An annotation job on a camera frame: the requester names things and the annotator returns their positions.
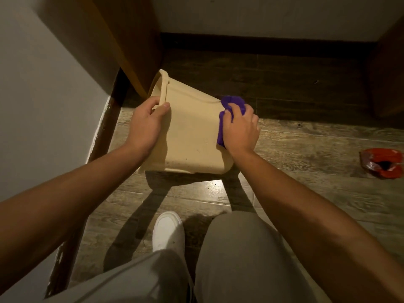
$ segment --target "leg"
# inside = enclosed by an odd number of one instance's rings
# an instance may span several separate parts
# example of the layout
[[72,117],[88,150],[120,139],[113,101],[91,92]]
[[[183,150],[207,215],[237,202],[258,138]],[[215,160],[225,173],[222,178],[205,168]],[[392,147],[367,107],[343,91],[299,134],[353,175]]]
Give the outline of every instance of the leg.
[[315,302],[277,232],[257,214],[216,217],[196,265],[199,303]]
[[98,275],[45,302],[185,303],[187,291],[188,271],[183,261],[173,250],[165,249]]

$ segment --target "white sneaker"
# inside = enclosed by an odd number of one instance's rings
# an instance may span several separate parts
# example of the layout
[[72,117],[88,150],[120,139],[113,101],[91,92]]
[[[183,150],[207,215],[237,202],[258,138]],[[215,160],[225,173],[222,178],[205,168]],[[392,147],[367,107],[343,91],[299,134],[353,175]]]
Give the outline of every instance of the white sneaker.
[[185,259],[185,231],[176,212],[164,212],[155,222],[153,252],[162,249],[172,249],[181,259]]

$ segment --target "floor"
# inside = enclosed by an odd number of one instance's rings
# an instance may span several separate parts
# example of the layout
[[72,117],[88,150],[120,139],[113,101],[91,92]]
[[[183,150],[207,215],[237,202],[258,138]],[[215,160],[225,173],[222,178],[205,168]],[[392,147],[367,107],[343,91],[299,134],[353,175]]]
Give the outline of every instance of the floor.
[[[404,179],[373,178],[358,156],[370,147],[404,151],[404,123],[371,116],[358,61],[170,50],[162,67],[210,95],[242,96],[260,116],[256,152],[346,211],[404,263]],[[130,88],[110,150],[124,142],[140,102]],[[166,210],[184,222],[192,275],[215,216],[245,210],[270,223],[236,169],[224,176],[133,174],[90,215],[69,286],[149,253],[154,222]],[[319,302],[329,302],[289,252]]]

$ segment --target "person's left hand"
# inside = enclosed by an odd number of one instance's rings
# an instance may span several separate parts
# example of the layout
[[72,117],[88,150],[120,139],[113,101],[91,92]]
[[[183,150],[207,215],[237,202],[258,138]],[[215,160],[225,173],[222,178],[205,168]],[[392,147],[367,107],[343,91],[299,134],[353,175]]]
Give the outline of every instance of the person's left hand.
[[160,133],[161,120],[170,110],[168,102],[152,110],[159,101],[158,96],[152,96],[133,111],[125,146],[144,156],[148,156],[153,149]]

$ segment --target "hand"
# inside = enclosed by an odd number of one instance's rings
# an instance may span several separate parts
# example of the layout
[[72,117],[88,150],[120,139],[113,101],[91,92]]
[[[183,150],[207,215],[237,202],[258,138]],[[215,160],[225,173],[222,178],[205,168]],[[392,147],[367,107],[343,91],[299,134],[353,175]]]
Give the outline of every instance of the hand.
[[233,111],[233,122],[231,113],[226,110],[223,116],[223,141],[231,156],[239,153],[254,151],[258,141],[260,128],[258,127],[258,116],[254,115],[253,108],[246,104],[246,112],[241,114],[237,104],[229,103]]
[[144,101],[135,108],[130,122],[129,136],[125,146],[140,152],[145,157],[150,154],[157,141],[163,116],[170,110],[168,102],[152,110],[159,101],[158,96],[152,96]]

